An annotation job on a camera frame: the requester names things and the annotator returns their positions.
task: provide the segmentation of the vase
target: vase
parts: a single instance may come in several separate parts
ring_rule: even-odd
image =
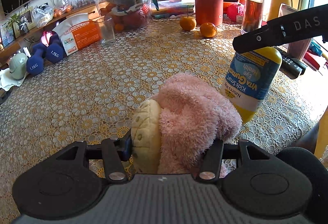
[[[20,35],[25,35],[29,32],[29,29],[27,27],[27,24],[26,23],[22,23],[18,26],[19,28],[19,33]]]

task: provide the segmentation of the yellow bottle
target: yellow bottle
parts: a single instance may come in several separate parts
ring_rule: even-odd
[[[281,62],[274,47],[235,53],[220,93],[235,106],[243,123],[249,122],[262,104]]]

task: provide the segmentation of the wooden shelf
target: wooden shelf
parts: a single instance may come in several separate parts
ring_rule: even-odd
[[[8,58],[10,58],[13,54],[15,54],[21,47],[19,45],[19,42],[21,42],[22,40],[24,40],[25,38],[28,38],[30,36],[32,36],[32,34],[34,34],[35,32],[42,30],[43,28],[47,27],[48,25],[50,25],[53,22],[56,22],[57,20],[61,20],[62,18],[68,17],[72,14],[75,14],[77,12],[83,11],[89,7],[95,7],[95,3],[91,3],[88,4],[87,6],[84,7],[80,7],[77,9],[72,9],[70,12],[64,13],[61,16],[57,17],[57,18],[53,18],[51,21],[49,21],[45,26],[42,26],[40,28],[32,28],[27,34],[25,35],[21,35],[20,37],[18,37],[17,39],[15,39],[14,41],[12,41],[9,45],[7,45],[1,52],[0,52],[0,62],[6,62],[8,60]]]

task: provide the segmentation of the pink fluffy fabric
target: pink fluffy fabric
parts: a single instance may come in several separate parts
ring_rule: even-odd
[[[197,77],[176,74],[151,98],[162,108],[160,174],[190,173],[216,136],[225,142],[240,131],[235,107]]]

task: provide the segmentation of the orange and white tissue package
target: orange and white tissue package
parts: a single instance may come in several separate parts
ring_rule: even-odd
[[[96,23],[88,13],[77,14],[58,24],[54,29],[63,43],[67,55],[100,40]]]

